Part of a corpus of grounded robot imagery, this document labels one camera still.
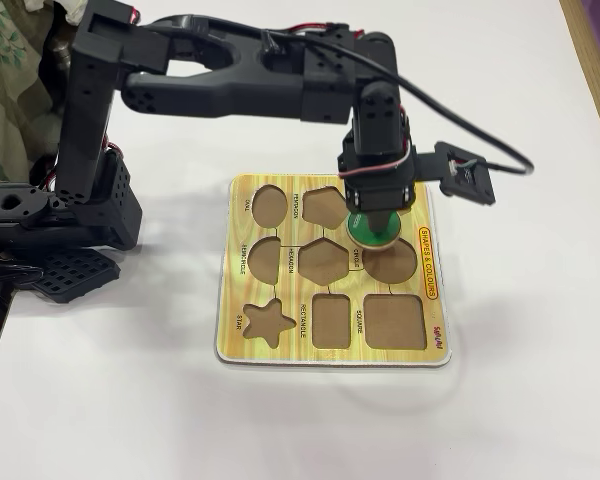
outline wood grain pattern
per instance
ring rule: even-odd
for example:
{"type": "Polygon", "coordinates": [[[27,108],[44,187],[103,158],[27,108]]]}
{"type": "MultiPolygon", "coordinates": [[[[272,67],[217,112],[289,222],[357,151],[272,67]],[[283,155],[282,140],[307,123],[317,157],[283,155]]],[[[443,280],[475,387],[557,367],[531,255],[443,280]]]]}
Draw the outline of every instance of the wood grain pattern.
{"type": "MultiPolygon", "coordinates": [[[[401,238],[414,247],[418,256],[415,274],[404,283],[389,285],[373,279],[362,267],[362,252],[350,240],[343,222],[334,230],[323,229],[302,218],[303,195],[325,186],[344,190],[342,181],[327,175],[241,175],[231,184],[229,203],[229,228],[225,250],[222,290],[218,313],[217,351],[228,362],[330,364],[330,365],[441,365],[449,358],[447,326],[443,296],[427,296],[425,274],[422,269],[423,250],[419,229],[426,227],[434,232],[425,186],[416,185],[417,200],[411,212],[400,215],[401,238]],[[262,186],[275,185],[285,192],[287,212],[277,228],[260,227],[253,219],[250,204],[262,186]],[[267,285],[250,272],[250,249],[262,238],[277,236],[281,241],[278,282],[267,285]],[[345,248],[349,253],[349,275],[328,286],[320,286],[298,274],[298,250],[321,237],[345,248]],[[359,262],[354,262],[357,250],[359,262]],[[422,300],[426,348],[422,350],[383,350],[367,345],[364,332],[359,331],[357,312],[364,316],[363,303],[369,294],[410,294],[422,300]],[[342,294],[351,301],[351,344],[348,349],[319,349],[311,339],[312,300],[316,294],[342,294]],[[270,348],[263,338],[245,339],[244,329],[249,320],[244,314],[245,304],[259,307],[271,299],[282,301],[282,315],[295,320],[296,327],[283,331],[277,348],[270,348]]],[[[435,269],[439,280],[439,265],[435,269]]]]}
{"type": "Polygon", "coordinates": [[[560,5],[600,117],[600,49],[593,35],[582,0],[560,0],[560,5]]]}

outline black cable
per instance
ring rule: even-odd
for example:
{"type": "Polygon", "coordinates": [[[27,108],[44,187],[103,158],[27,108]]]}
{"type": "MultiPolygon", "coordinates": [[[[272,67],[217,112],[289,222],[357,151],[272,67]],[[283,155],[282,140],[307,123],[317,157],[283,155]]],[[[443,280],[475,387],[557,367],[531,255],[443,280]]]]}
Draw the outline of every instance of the black cable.
{"type": "Polygon", "coordinates": [[[44,270],[31,265],[0,263],[0,282],[12,282],[20,285],[35,283],[42,278],[44,270]]]}
{"type": "MultiPolygon", "coordinates": [[[[225,29],[228,28],[232,32],[246,35],[246,36],[255,37],[255,38],[260,38],[262,35],[262,32],[265,31],[264,29],[259,29],[256,27],[251,27],[249,25],[243,25],[240,23],[230,22],[227,20],[219,19],[219,18],[198,17],[198,16],[191,16],[191,17],[206,19],[209,22],[210,28],[213,28],[213,27],[222,27],[225,29]]],[[[157,33],[169,33],[169,32],[178,32],[181,34],[189,33],[186,30],[183,31],[182,28],[178,28],[175,26],[170,27],[170,26],[166,26],[166,25],[164,25],[164,26],[161,25],[162,23],[166,23],[166,22],[176,23],[178,19],[182,19],[182,16],[166,17],[166,18],[158,20],[157,22],[154,22],[155,25],[153,25],[153,26],[147,25],[147,26],[144,26],[143,28],[147,28],[148,30],[155,31],[157,33]]],[[[378,72],[385,79],[390,80],[393,83],[404,88],[407,92],[411,93],[414,97],[416,97],[418,100],[423,102],[425,105],[427,105],[429,108],[431,108],[433,111],[435,111],[442,117],[444,117],[447,120],[449,120],[450,122],[456,124],[460,128],[472,133],[473,135],[475,135],[482,141],[488,143],[489,145],[492,145],[493,147],[497,148],[498,150],[506,153],[509,157],[513,158],[515,161],[517,161],[518,163],[520,163],[521,165],[524,166],[524,168],[514,168],[514,167],[508,167],[506,165],[500,165],[497,163],[490,163],[490,162],[482,163],[482,165],[486,166],[487,168],[489,168],[491,170],[498,170],[501,172],[513,173],[516,175],[530,175],[531,173],[533,173],[533,170],[535,167],[533,166],[533,163],[531,163],[531,160],[529,160],[527,157],[522,155],[516,149],[514,149],[510,145],[507,145],[502,140],[497,139],[493,135],[485,132],[481,128],[475,126],[468,120],[465,120],[457,113],[449,110],[447,107],[442,105],[440,102],[435,100],[433,97],[431,97],[430,95],[428,95],[427,93],[422,91],[420,88],[416,87],[409,80],[407,80],[404,77],[401,77],[398,73],[392,72],[391,70],[384,67],[383,65],[380,65],[379,63],[377,63],[363,55],[360,55],[359,53],[356,53],[353,50],[349,50],[348,48],[345,48],[341,45],[325,42],[324,40],[320,40],[320,39],[314,38],[312,36],[294,35],[294,34],[285,33],[284,31],[279,31],[279,30],[268,30],[268,32],[269,32],[269,35],[271,36],[271,38],[273,38],[273,39],[284,40],[284,41],[288,41],[288,42],[300,42],[300,43],[304,43],[306,45],[313,45],[316,47],[324,48],[325,50],[330,50],[332,52],[339,53],[343,57],[347,57],[361,65],[366,66],[367,68],[370,68],[370,69],[378,72]]]]}
{"type": "Polygon", "coordinates": [[[375,70],[376,72],[380,73],[386,79],[392,80],[394,83],[396,83],[399,86],[401,86],[402,88],[404,88],[407,92],[411,93],[418,100],[423,102],[425,105],[427,105],[433,111],[435,111],[439,115],[443,116],[450,122],[455,123],[460,128],[463,128],[464,130],[472,133],[473,135],[475,135],[479,139],[483,140],[484,142],[486,142],[486,143],[496,147],[498,150],[506,153],[511,158],[516,160],[518,163],[523,165],[524,168],[523,169],[522,168],[513,168],[513,167],[508,167],[506,165],[500,165],[497,163],[490,163],[490,162],[482,163],[482,165],[490,168],[491,170],[499,170],[501,172],[513,173],[516,175],[530,175],[531,173],[533,173],[533,170],[535,167],[533,166],[533,163],[531,163],[531,160],[529,160],[527,157],[522,155],[516,149],[514,149],[510,145],[507,145],[502,140],[499,140],[496,137],[490,135],[489,133],[485,132],[481,128],[475,126],[468,120],[465,120],[457,113],[452,112],[447,107],[442,105],[440,102],[435,100],[433,97],[429,96],[428,94],[423,92],[421,89],[416,87],[409,80],[407,80],[404,77],[401,77],[399,74],[397,74],[395,72],[392,72],[391,70],[380,65],[379,63],[374,62],[373,60],[370,60],[369,58],[364,57],[363,55],[360,55],[359,53],[349,50],[348,48],[342,47],[335,43],[325,42],[325,41],[319,40],[317,38],[300,36],[300,35],[289,35],[289,34],[279,33],[279,32],[274,32],[274,31],[271,32],[271,36],[272,36],[272,38],[277,39],[277,40],[286,40],[286,41],[290,41],[290,42],[302,42],[307,45],[314,45],[314,46],[317,46],[320,48],[324,48],[325,50],[331,50],[332,52],[339,53],[343,57],[348,57],[351,60],[354,60],[355,62],[357,62],[361,65],[365,65],[366,67],[368,67],[372,70],[375,70]]]}

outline perforated black plate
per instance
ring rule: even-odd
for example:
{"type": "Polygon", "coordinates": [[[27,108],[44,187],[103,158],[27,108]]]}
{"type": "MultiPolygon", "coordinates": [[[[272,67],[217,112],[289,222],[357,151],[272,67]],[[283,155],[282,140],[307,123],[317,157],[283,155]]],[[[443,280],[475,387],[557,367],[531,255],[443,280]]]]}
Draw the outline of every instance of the perforated black plate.
{"type": "Polygon", "coordinates": [[[57,303],[68,303],[120,276],[113,260],[87,248],[53,252],[36,263],[45,273],[32,287],[57,303]]]}

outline hexagon cutout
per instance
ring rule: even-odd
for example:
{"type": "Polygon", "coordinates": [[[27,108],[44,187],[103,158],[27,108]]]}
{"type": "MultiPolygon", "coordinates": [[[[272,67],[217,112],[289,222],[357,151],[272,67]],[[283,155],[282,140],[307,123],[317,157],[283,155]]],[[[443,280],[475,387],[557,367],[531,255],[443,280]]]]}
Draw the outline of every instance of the hexagon cutout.
{"type": "Polygon", "coordinates": [[[349,274],[349,252],[329,239],[319,238],[300,248],[298,273],[318,285],[329,285],[349,274]]]}

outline square cutout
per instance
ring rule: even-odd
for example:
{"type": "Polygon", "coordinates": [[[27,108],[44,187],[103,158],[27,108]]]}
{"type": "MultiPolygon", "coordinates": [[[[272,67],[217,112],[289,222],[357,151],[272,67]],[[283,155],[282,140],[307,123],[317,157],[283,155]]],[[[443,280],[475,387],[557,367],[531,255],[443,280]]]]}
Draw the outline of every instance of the square cutout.
{"type": "Polygon", "coordinates": [[[311,341],[316,348],[349,348],[351,345],[349,297],[314,295],[311,307],[311,341]]]}
{"type": "Polygon", "coordinates": [[[415,295],[367,295],[364,327],[365,340],[371,348],[427,348],[422,301],[415,295]]]}

